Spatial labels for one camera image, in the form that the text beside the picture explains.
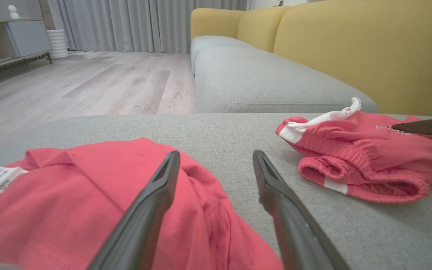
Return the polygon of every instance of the cabinet leg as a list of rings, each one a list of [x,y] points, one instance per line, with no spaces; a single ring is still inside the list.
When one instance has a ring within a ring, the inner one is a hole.
[[[48,56],[48,60],[51,63],[51,65],[53,64],[53,60],[51,59],[51,55],[49,52],[46,53],[46,55]]]

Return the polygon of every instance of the sofa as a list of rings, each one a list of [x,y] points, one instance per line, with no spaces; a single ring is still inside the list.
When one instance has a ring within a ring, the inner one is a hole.
[[[415,203],[377,204],[318,186],[298,174],[302,156],[275,130],[285,118],[312,119],[318,115],[200,113],[69,118],[41,125],[3,146],[0,166],[23,159],[27,149],[147,137],[184,151],[209,169],[235,211],[279,253],[271,216],[258,201],[252,152],[260,149],[353,270],[432,269],[432,187],[429,197]]]
[[[432,0],[324,0],[259,10],[195,9],[200,113],[432,115]]]

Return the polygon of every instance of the gray upholstery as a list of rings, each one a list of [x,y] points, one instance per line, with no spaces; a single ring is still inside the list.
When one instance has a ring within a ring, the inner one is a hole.
[[[363,92],[317,70],[267,51],[206,48],[196,59],[200,113],[323,113],[341,110],[352,97],[377,113]]]
[[[196,62],[196,57],[199,52],[204,48],[212,47],[240,47],[256,49],[251,44],[229,36],[197,36],[191,40],[191,66],[193,74],[194,63]]]
[[[233,207],[274,250],[271,217],[258,202],[252,152],[266,152],[353,269],[432,269],[432,193],[421,201],[365,202],[302,179],[301,155],[275,134],[291,116],[317,113],[125,115],[69,118],[43,125],[0,150],[0,165],[35,147],[74,147],[148,137],[174,146],[208,168]]]

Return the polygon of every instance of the yellow cushion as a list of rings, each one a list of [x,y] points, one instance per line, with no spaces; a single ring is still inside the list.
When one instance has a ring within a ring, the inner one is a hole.
[[[279,22],[288,9],[281,6],[246,11],[240,19],[238,39],[272,53]]]
[[[195,36],[238,37],[241,10],[195,9],[191,13],[191,39]]]
[[[297,5],[274,53],[365,92],[382,113],[432,115],[432,0]]]

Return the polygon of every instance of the cabinet door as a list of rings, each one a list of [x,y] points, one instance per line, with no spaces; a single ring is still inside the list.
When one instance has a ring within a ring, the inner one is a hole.
[[[7,22],[7,27],[19,56],[51,50],[43,21]]]

